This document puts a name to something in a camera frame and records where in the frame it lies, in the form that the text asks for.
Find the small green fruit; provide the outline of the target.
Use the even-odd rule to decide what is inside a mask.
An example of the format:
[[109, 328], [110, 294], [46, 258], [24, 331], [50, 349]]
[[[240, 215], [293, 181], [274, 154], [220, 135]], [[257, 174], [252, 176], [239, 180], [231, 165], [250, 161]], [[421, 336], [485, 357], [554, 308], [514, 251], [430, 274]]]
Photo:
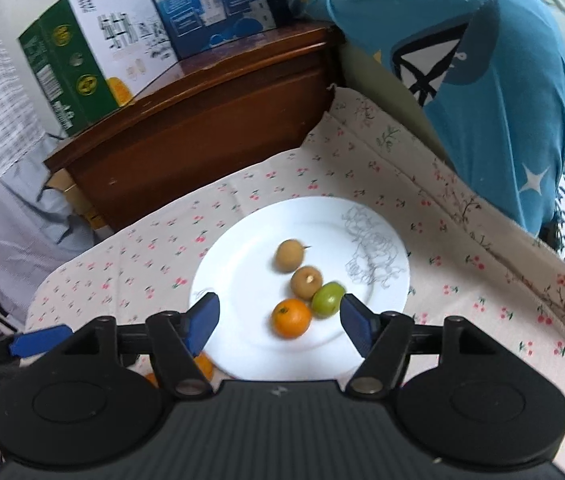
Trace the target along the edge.
[[311, 310], [318, 318], [330, 318], [340, 310], [340, 304], [347, 291], [338, 282], [329, 282], [315, 292]]

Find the brown longan fruit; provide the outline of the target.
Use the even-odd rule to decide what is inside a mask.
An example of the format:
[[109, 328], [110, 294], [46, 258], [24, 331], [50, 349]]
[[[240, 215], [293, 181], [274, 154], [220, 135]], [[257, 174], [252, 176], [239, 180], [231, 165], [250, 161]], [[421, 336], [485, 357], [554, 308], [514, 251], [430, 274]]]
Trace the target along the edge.
[[304, 301], [310, 301], [322, 286], [322, 273], [315, 266], [301, 266], [290, 281], [292, 292]]
[[280, 272], [295, 272], [302, 266], [307, 245], [299, 240], [284, 240], [276, 249], [274, 264]]

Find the large orange tangerine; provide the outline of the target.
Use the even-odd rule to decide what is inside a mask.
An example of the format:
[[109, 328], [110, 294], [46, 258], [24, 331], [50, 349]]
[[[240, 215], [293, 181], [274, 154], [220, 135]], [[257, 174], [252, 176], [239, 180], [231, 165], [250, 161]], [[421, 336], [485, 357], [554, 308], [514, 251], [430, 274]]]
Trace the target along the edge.
[[214, 376], [214, 365], [209, 359], [209, 356], [207, 356], [204, 352], [201, 352], [199, 356], [194, 358], [194, 362], [206, 380], [211, 382]]

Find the orange tangerine on cloth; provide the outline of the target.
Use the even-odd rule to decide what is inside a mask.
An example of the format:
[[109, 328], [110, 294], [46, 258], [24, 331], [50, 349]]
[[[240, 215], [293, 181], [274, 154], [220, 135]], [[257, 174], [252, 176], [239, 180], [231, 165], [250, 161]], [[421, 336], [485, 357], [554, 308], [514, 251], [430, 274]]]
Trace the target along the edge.
[[145, 376], [145, 378], [148, 380], [148, 382], [151, 382], [156, 388], [159, 387], [158, 385], [158, 379], [156, 379], [156, 375], [153, 373], [149, 373]]

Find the white floral plate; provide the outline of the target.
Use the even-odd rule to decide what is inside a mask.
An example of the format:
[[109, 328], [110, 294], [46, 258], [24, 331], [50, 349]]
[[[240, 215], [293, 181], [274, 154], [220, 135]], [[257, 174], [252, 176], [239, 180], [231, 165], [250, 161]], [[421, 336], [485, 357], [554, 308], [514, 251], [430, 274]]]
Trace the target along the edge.
[[220, 299], [204, 351], [227, 375], [331, 379], [362, 361], [341, 326], [343, 295], [376, 313], [403, 311], [410, 284], [409, 253], [388, 220], [313, 196], [266, 206], [226, 231], [203, 257], [190, 299]]

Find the cherry print tablecloth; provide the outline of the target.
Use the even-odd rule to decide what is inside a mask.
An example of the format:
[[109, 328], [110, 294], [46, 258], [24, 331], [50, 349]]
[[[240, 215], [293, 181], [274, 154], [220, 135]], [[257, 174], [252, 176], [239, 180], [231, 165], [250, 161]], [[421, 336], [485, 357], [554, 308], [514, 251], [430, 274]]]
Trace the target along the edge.
[[[420, 325], [468, 318], [565, 395], [563, 260], [349, 89], [299, 148], [174, 200], [59, 268], [25, 325], [136, 323], [215, 292], [220, 323], [205, 351], [218, 377], [347, 379], [361, 358], [337, 316], [295, 340], [270, 328], [290, 294], [273, 265], [288, 238], [371, 309]], [[565, 471], [565, 440], [557, 463]]]

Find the dark wooden cabinet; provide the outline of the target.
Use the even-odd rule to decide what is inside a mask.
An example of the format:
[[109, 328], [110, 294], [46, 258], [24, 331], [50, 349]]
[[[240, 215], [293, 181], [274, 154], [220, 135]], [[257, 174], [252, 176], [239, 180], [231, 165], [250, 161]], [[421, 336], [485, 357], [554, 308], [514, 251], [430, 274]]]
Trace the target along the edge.
[[297, 148], [342, 80], [341, 32], [301, 23], [186, 58], [46, 159], [120, 231], [235, 171]]

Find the blue patterned cushion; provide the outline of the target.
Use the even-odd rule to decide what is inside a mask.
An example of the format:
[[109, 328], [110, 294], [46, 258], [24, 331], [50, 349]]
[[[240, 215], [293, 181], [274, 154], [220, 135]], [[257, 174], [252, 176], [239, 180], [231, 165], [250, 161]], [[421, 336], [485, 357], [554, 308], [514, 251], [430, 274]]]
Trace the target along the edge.
[[541, 0], [293, 0], [389, 70], [456, 174], [531, 234], [565, 166], [565, 43]]

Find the green white cardboard box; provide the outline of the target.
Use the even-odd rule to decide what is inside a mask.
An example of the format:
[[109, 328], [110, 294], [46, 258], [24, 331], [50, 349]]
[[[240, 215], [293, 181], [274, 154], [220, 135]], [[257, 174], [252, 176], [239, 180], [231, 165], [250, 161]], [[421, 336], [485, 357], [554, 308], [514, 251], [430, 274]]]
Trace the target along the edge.
[[19, 44], [67, 136], [132, 102], [177, 64], [152, 0], [58, 0]]

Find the blue cardboard box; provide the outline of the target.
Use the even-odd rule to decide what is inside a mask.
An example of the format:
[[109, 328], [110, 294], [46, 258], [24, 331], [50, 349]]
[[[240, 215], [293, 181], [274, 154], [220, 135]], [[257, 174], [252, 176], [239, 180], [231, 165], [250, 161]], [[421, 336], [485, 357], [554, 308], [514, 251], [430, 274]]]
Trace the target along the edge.
[[180, 58], [276, 27], [267, 0], [153, 0]]

